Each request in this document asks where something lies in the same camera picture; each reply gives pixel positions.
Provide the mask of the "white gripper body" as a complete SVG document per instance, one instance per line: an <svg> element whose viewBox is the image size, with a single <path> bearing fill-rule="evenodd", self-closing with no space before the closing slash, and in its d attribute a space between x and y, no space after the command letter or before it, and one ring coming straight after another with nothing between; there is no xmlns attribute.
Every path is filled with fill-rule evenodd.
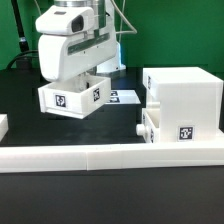
<svg viewBox="0 0 224 224"><path fill-rule="evenodd" d="M42 76L49 82L61 82L77 76L116 55L114 25L108 23L97 37L84 34L70 37L42 35L38 43Z"/></svg>

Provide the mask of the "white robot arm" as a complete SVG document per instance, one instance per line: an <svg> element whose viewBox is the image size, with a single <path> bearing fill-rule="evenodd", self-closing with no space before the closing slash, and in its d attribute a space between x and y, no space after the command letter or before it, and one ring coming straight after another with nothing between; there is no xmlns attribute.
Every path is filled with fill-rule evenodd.
<svg viewBox="0 0 224 224"><path fill-rule="evenodd" d="M40 69L61 82L116 56L117 40L105 0L54 0L35 22Z"/></svg>

